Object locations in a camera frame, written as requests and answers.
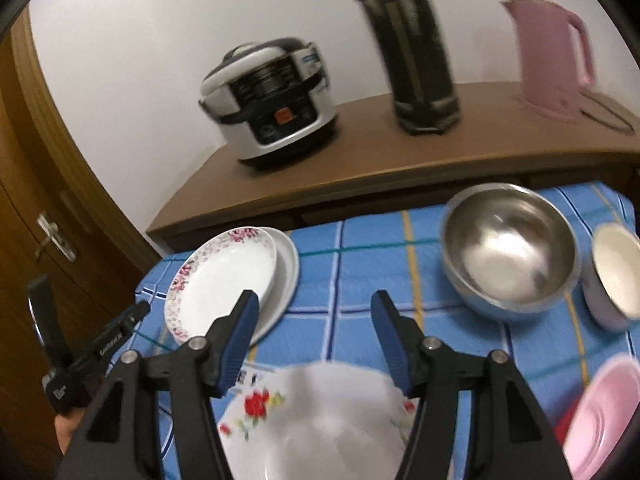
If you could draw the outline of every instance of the black thermos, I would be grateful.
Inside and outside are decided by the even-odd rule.
[[[429,1],[360,1],[385,61],[400,125],[412,135],[444,133],[461,114]]]

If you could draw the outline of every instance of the wooden shelf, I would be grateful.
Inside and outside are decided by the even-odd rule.
[[[469,181],[612,166],[630,180],[632,167],[640,166],[640,136],[585,117],[569,123],[540,116],[520,104],[519,83],[457,88],[463,119],[443,136],[404,133],[390,96],[381,95],[338,106],[335,140],[284,168],[257,173],[239,164],[229,147],[220,148],[162,208],[147,232],[174,250],[186,250],[233,224],[300,227],[343,214],[377,212],[380,206],[374,204],[380,200],[398,206],[394,196],[415,196],[416,190],[441,190],[446,200]],[[597,97],[640,130],[640,121],[628,110]],[[616,122],[598,105],[587,100],[584,105]],[[332,209],[335,214],[322,213]]]

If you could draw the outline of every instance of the plaid tablecloth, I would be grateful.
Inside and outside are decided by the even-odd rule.
[[[634,226],[629,200],[599,182],[541,193],[568,218],[583,254],[599,223]],[[282,320],[248,353],[238,388],[250,388],[275,368],[317,360],[386,372],[369,309],[372,293],[380,288],[389,291],[399,310],[414,317],[425,334],[457,351],[484,356],[491,349],[505,349],[553,424],[607,358],[617,352],[635,355],[640,326],[623,335],[604,332],[591,319],[580,286],[563,306],[532,324],[508,325],[477,316],[462,304],[442,272],[438,231],[443,214],[440,205],[290,232],[300,253],[300,284]],[[174,274],[188,256],[168,256],[140,283],[136,295],[151,304],[151,313],[120,352],[133,348],[149,355],[176,348],[164,325],[163,306]],[[212,400],[217,420],[236,393]],[[469,400],[469,395],[462,396],[458,415],[456,479],[462,478],[465,465]],[[160,435],[165,475],[180,478],[167,393],[160,395]]]

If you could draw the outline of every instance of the bolt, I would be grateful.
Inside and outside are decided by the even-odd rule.
[[[491,352],[491,359],[493,359],[494,362],[498,363],[499,365],[503,365],[509,360],[509,354],[507,354],[507,352],[505,352],[504,350],[494,350],[493,352]]]
[[[433,335],[427,336],[422,340],[422,346],[427,350],[437,350],[442,346],[442,341]]]
[[[188,345],[191,350],[202,350],[207,345],[207,340],[199,335],[197,337],[189,339]]]
[[[137,358],[138,358],[138,352],[136,352],[135,350],[127,350],[126,352],[124,352],[124,354],[120,356],[120,360],[126,365],[130,365]]]

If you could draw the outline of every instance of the orange button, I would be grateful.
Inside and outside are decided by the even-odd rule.
[[[278,124],[286,124],[293,119],[293,114],[291,113],[291,110],[287,107],[281,108],[276,113],[274,113],[273,116],[276,118],[276,122]]]

